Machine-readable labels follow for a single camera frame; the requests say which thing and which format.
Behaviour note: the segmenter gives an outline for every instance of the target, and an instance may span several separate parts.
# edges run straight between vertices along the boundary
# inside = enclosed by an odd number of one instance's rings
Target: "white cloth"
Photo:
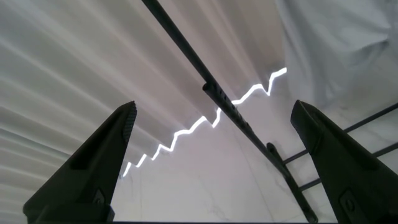
[[[398,1],[278,0],[294,98],[324,106],[343,96],[385,47],[398,52]]]

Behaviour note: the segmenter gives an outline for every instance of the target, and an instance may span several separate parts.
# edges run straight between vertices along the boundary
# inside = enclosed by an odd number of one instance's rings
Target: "bright light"
[[[269,79],[268,91],[266,91],[266,90],[264,89],[264,87],[263,87],[261,84],[255,84],[255,85],[253,85],[253,86],[250,88],[250,90],[249,90],[245,95],[242,96],[242,98],[241,98],[240,100],[233,100],[233,101],[232,101],[232,104],[233,104],[233,105],[240,105],[240,104],[243,103],[255,90],[263,90],[264,93],[266,93],[267,96],[270,96],[270,95],[271,95],[271,89],[272,89],[272,83],[274,82],[275,78],[277,78],[277,77],[279,77],[279,76],[285,74],[286,72],[287,72],[287,69],[286,69],[286,68],[282,68],[282,69],[280,69],[279,71],[273,72],[273,73],[271,74],[271,77],[270,77],[270,79]],[[216,113],[217,113],[217,117],[216,117],[216,119],[214,120],[213,124],[211,125],[211,127],[213,127],[213,128],[215,128],[215,127],[217,126],[217,124],[219,123],[219,121],[220,121],[220,117],[221,117],[221,108],[217,108]],[[155,155],[153,156],[152,160],[155,160],[155,159],[156,159],[156,157],[159,155],[161,149],[166,150],[166,151],[169,151],[169,152],[172,152],[172,151],[174,150],[175,143],[177,142],[177,139],[178,139],[179,136],[181,136],[181,135],[183,135],[183,134],[191,134],[191,133],[194,132],[194,130],[199,126],[199,124],[202,124],[204,121],[207,121],[207,119],[206,119],[204,116],[202,116],[201,118],[199,118],[199,120],[197,120],[197,121],[192,125],[192,127],[191,127],[189,130],[180,130],[180,131],[177,131],[176,133],[174,133],[174,138],[173,138],[173,141],[172,141],[172,145],[171,145],[170,147],[166,147],[166,146],[164,146],[164,145],[162,145],[162,144],[159,144],[159,146],[157,147],[156,153],[155,153]],[[138,162],[138,164],[136,165],[136,167],[140,167],[141,164],[144,162],[144,160],[145,160],[146,157],[147,157],[146,154],[142,155],[142,157],[141,157],[141,159],[139,160],[139,162]],[[127,173],[129,172],[130,167],[131,167],[131,163],[129,162],[129,163],[127,164],[126,170],[124,171],[123,177],[124,177],[125,175],[127,175]]]

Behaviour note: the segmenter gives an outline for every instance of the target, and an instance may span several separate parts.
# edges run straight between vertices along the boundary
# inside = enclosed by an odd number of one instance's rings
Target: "black rod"
[[[389,106],[387,108],[384,108],[383,110],[375,113],[374,115],[371,115],[370,117],[367,117],[367,118],[363,119],[362,121],[360,121],[360,122],[358,122],[356,124],[353,124],[350,127],[344,129],[344,131],[347,132],[347,133],[350,132],[350,131],[353,131],[353,130],[355,130],[355,129],[357,129],[357,128],[365,125],[365,124],[368,124],[371,121],[374,121],[375,119],[380,118],[381,116],[383,116],[385,114],[390,113],[393,110],[396,110],[397,108],[398,108],[398,103],[396,103],[394,105],[391,105],[391,106]],[[308,151],[306,149],[304,149],[303,151],[297,153],[296,155],[287,158],[286,160],[283,161],[283,163],[284,164],[288,164],[288,163],[290,163],[290,162],[292,162],[292,161],[294,161],[294,160],[306,155],[307,153],[308,153]]]
[[[267,157],[267,159],[276,167],[276,169],[284,176],[288,177],[290,173],[283,166],[281,161],[278,161],[261,142],[261,140],[254,134],[250,125],[242,118],[239,111],[232,104],[231,100],[225,94],[223,89],[214,79],[213,75],[206,68],[205,64],[200,60],[199,56],[192,49],[191,45],[179,31],[177,26],[171,20],[169,15],[165,12],[163,7],[157,0],[142,0],[148,10],[154,15],[159,24],[165,29],[166,33],[177,44],[182,53],[188,58],[191,64],[195,67],[197,72],[206,81],[203,86],[203,91],[221,108],[221,110],[231,119],[231,121],[250,139],[250,141]]]
[[[388,152],[391,152],[391,151],[393,151],[395,149],[398,149],[398,142],[394,143],[394,144],[392,144],[390,146],[387,146],[384,149],[378,150],[377,152],[374,152],[373,155],[376,156],[376,157],[379,157],[379,156],[387,154]],[[309,188],[311,188],[311,187],[313,187],[313,186],[315,186],[317,184],[320,184],[320,183],[321,183],[321,180],[318,178],[316,180],[313,180],[313,181],[311,181],[309,183],[304,184],[303,186],[299,187],[298,189],[301,190],[301,191],[304,191],[304,190],[307,190],[307,189],[309,189]]]

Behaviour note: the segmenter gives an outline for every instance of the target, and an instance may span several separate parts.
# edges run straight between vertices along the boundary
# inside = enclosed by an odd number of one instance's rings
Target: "marble surface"
[[[373,68],[349,94],[322,111],[346,128],[397,103],[398,81],[384,70],[388,66]],[[280,78],[271,97],[256,91],[238,106],[261,141],[274,143],[283,159],[304,149],[290,124],[294,100],[286,92]],[[350,135],[371,152],[397,142],[398,111]],[[379,159],[398,173],[398,150]],[[288,168],[299,185],[318,178],[309,155]],[[322,184],[303,193],[320,222],[336,222]],[[132,167],[119,180],[112,206],[115,220],[306,222],[282,176],[224,114],[216,128],[205,122],[181,137],[174,152]]]

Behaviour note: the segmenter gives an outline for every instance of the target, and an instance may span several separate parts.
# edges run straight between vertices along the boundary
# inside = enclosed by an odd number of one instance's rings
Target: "curtain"
[[[273,1],[160,3],[232,100],[267,90],[283,65]],[[205,82],[140,1],[0,1],[0,67],[4,222],[24,223],[23,203],[123,103],[138,114],[122,170],[216,119]]]

